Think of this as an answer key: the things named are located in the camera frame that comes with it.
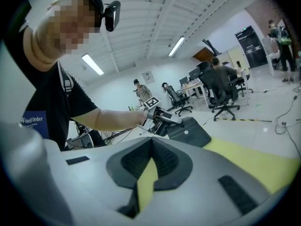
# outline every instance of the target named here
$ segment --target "white table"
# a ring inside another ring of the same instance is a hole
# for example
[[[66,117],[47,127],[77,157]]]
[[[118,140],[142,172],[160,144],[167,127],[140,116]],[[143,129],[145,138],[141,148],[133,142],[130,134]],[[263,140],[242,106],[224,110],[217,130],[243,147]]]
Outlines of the white table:
[[[274,78],[275,75],[274,75],[274,68],[273,68],[272,60],[274,58],[279,58],[280,53],[277,52],[277,53],[269,54],[266,57],[267,57],[267,61],[268,61],[268,64],[269,64],[269,72],[271,73],[271,76],[273,76],[273,78]]]
[[[246,103],[248,105],[249,104],[250,93],[249,93],[248,79],[246,78],[246,70],[242,68],[239,73],[243,77],[244,83],[245,83],[245,86],[246,86]]]
[[[203,93],[202,96],[200,95],[198,89],[196,89],[196,88],[198,88],[198,87],[200,87],[201,90],[202,90],[202,93]],[[186,95],[187,95],[188,97],[190,97],[190,96],[191,96],[191,95],[190,95],[190,92],[189,92],[190,89],[196,89],[197,98],[200,99],[201,97],[204,97],[206,106],[209,107],[208,102],[207,102],[207,99],[206,99],[206,93],[205,93],[205,90],[204,90],[203,83],[195,83],[195,84],[188,85],[188,86],[186,86],[186,87],[184,87],[184,88],[178,90],[177,92],[185,92]]]

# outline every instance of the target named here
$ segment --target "black office chair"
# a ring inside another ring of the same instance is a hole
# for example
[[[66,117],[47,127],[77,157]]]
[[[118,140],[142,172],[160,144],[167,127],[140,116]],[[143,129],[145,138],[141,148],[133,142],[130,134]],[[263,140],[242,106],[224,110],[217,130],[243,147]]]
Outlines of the black office chair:
[[[213,108],[211,112],[214,113],[215,110],[219,110],[213,120],[216,121],[216,117],[224,111],[230,113],[233,116],[232,120],[235,120],[235,115],[230,109],[237,108],[239,110],[240,106],[227,104],[230,99],[235,101],[238,97],[238,91],[235,87],[236,81],[229,82],[227,88],[225,88],[215,70],[210,66],[210,63],[206,61],[202,63],[208,63],[208,65],[204,64],[205,66],[203,66],[203,68],[205,67],[205,69],[203,70],[203,73],[200,74],[199,78],[203,84],[213,92],[214,98],[210,97],[210,93],[208,93],[208,99],[213,105],[217,106],[216,108]]]
[[[240,62],[237,61],[236,63],[237,63],[238,66],[241,68]],[[247,74],[247,75],[246,75],[246,79],[249,80],[249,78],[250,78],[250,75]],[[244,90],[246,90],[246,87],[244,87],[244,86],[245,86],[244,78],[243,78],[243,77],[238,77],[237,75],[233,75],[233,76],[229,76],[229,80],[230,80],[230,81],[235,81],[235,80],[236,80],[235,86],[238,87],[238,91],[241,91],[241,92],[243,93],[243,97],[244,97],[244,96],[245,96],[245,95],[244,95]]]
[[[186,107],[184,107],[185,103],[186,102],[188,103],[189,97],[182,97],[180,95],[177,95],[177,93],[173,89],[171,89],[169,87],[165,88],[165,90],[169,94],[169,97],[171,99],[172,105],[175,106],[175,107],[177,107],[179,105],[181,107],[180,110],[177,110],[175,112],[176,115],[178,114],[179,116],[181,116],[181,113],[183,111],[189,111],[190,113],[192,112],[191,110],[188,109],[188,108],[192,109],[193,108],[192,106],[186,106]]]

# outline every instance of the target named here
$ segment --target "floor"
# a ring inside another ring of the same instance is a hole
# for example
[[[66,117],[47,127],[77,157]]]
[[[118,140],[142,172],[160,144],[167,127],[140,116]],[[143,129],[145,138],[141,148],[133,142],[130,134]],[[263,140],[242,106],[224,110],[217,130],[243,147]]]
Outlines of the floor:
[[[254,90],[250,94],[249,105],[247,105],[246,96],[242,97],[241,92],[235,105],[240,105],[240,110],[233,110],[236,119],[257,119],[268,120],[272,122],[258,121],[213,121],[214,114],[206,107],[204,99],[192,99],[192,113],[183,112],[182,117],[192,116],[200,125],[206,123],[203,128],[206,132],[219,139],[238,143],[241,146],[249,147],[254,150],[273,153],[284,157],[298,158],[299,155],[293,142],[290,140],[288,133],[277,135],[275,133],[276,117],[286,113],[293,101],[293,97],[297,93],[293,92],[293,88],[300,85],[295,82],[289,85],[282,83],[282,72],[275,71],[275,78],[269,73],[268,65],[262,65],[250,70],[249,87]],[[295,141],[301,153],[301,121],[298,123],[296,119],[301,119],[301,94],[294,101],[290,112],[282,116],[278,123],[286,121],[288,131]],[[227,112],[223,112],[220,118],[229,118],[232,116]],[[284,131],[283,127],[278,127],[277,131]],[[128,141],[137,137],[154,136],[148,132],[142,133],[140,128],[134,128],[130,133],[125,133],[112,140],[113,144],[119,141]]]

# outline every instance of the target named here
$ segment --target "person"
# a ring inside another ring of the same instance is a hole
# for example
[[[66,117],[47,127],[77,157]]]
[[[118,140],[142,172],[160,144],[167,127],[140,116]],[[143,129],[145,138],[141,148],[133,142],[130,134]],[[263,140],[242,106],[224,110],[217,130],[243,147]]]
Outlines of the person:
[[[95,130],[122,130],[142,124],[144,112],[101,110],[71,76],[74,86],[67,96],[61,85],[58,60],[88,39],[101,26],[101,0],[56,0],[35,29],[25,27],[6,40],[22,72],[36,88],[21,124],[65,148],[69,120]]]
[[[134,85],[137,87],[134,92],[136,92],[137,97],[139,97],[143,103],[152,98],[151,91],[146,85],[141,85],[137,79],[134,80]]]
[[[216,57],[211,60],[211,64],[218,76],[221,78],[222,85],[226,88],[226,90],[228,90],[229,88],[227,85],[229,83],[229,76],[237,75],[241,71],[241,68],[232,69],[225,65],[220,65],[220,61]]]
[[[284,72],[284,79],[282,80],[283,83],[288,82],[294,82],[294,71],[295,71],[295,65],[293,62],[293,57],[289,48],[288,44],[283,44],[281,41],[279,41],[279,36],[287,38],[290,40],[287,30],[284,27],[277,28],[273,20],[269,20],[269,28],[270,31],[270,37],[276,39],[277,46],[280,53],[280,61],[282,65],[282,71]],[[288,72],[287,72],[287,65],[286,61],[288,61],[290,68],[291,68],[291,77],[288,79]]]

